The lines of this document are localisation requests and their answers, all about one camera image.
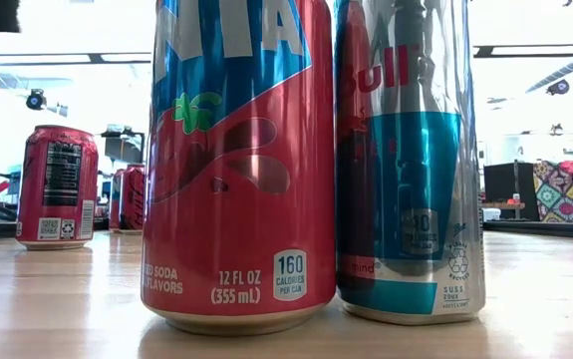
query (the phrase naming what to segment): recycling symbol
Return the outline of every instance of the recycling symbol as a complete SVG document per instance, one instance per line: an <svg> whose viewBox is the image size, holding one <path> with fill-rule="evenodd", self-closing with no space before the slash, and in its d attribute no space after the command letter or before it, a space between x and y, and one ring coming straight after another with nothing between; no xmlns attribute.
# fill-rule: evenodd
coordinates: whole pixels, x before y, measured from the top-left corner
<svg viewBox="0 0 573 359"><path fill-rule="evenodd" d="M63 234L71 235L74 232L74 225L71 223L63 224Z"/></svg>
<svg viewBox="0 0 573 359"><path fill-rule="evenodd" d="M455 248L452 250L452 257L449 259L449 268L454 273L465 274L467 272L467 257L465 249Z"/></svg>

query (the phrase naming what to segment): red bull can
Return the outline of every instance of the red bull can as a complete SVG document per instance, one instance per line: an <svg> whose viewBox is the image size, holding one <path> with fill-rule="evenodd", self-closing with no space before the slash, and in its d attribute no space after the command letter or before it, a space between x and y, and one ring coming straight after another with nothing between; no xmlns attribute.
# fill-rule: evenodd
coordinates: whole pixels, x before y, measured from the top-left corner
<svg viewBox="0 0 573 359"><path fill-rule="evenodd" d="M94 236L98 149L94 136L37 126L25 147L16 239L27 249L67 249Z"/></svg>
<svg viewBox="0 0 573 359"><path fill-rule="evenodd" d="M338 284L398 324L485 304L465 0L335 2Z"/></svg>
<svg viewBox="0 0 573 359"><path fill-rule="evenodd" d="M120 193L122 192L122 174L125 170L117 170L111 180L111 198L109 201L109 230L120 230Z"/></svg>
<svg viewBox="0 0 573 359"><path fill-rule="evenodd" d="M129 165L121 175L120 232L140 234L144 216L144 165Z"/></svg>
<svg viewBox="0 0 573 359"><path fill-rule="evenodd" d="M180 329L251 335L335 294L324 0L157 8L142 299Z"/></svg>

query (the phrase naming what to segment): energy drink can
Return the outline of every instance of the energy drink can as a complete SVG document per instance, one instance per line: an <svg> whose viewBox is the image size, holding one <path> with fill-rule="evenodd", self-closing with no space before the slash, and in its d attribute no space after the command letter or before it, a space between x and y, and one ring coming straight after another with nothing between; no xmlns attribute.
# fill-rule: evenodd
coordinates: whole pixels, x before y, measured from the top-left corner
<svg viewBox="0 0 573 359"><path fill-rule="evenodd" d="M120 231L120 193L122 192L122 174L117 170L111 180L111 198L109 202L109 230Z"/></svg>
<svg viewBox="0 0 573 359"><path fill-rule="evenodd" d="M465 0L338 0L338 281L399 324L485 304Z"/></svg>
<svg viewBox="0 0 573 359"><path fill-rule="evenodd" d="M157 8L144 304L197 333L302 323L335 293L324 0Z"/></svg>
<svg viewBox="0 0 573 359"><path fill-rule="evenodd" d="M16 239L28 249L83 246L94 236L97 183L93 135L36 127L25 147Z"/></svg>
<svg viewBox="0 0 573 359"><path fill-rule="evenodd" d="M120 232L140 234L144 216L144 165L129 165L121 175Z"/></svg>

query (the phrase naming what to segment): barcode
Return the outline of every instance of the barcode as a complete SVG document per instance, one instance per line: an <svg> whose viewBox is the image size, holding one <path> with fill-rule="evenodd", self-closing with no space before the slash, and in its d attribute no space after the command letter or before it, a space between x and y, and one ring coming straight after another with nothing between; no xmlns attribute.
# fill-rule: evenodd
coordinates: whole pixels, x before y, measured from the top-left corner
<svg viewBox="0 0 573 359"><path fill-rule="evenodd" d="M38 226L38 239L60 239L60 219L40 218Z"/></svg>
<svg viewBox="0 0 573 359"><path fill-rule="evenodd" d="M91 239L94 236L94 205L93 200L83 200L83 220L80 224L80 239Z"/></svg>

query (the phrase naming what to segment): fanta logo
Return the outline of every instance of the fanta logo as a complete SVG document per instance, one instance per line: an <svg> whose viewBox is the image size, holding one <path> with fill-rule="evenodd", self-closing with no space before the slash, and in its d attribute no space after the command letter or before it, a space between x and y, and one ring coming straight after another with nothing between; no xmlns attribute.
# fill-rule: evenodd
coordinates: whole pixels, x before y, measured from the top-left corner
<svg viewBox="0 0 573 359"><path fill-rule="evenodd" d="M185 96L185 106L179 105L185 131L212 127L311 64L295 0L162 0L153 63L153 122ZM221 98L215 103L204 94ZM201 104L193 106L198 96ZM199 110L203 106L213 107L210 115ZM208 122L196 122L191 109Z"/></svg>
<svg viewBox="0 0 573 359"><path fill-rule="evenodd" d="M385 88L408 85L411 76L415 75L411 72L411 61L417 59L419 52L419 45L401 45L397 49L384 49L383 64L372 69L361 70L355 74L352 65L345 66L341 76L341 96L353 96L357 89L361 93L371 93L382 84Z"/></svg>

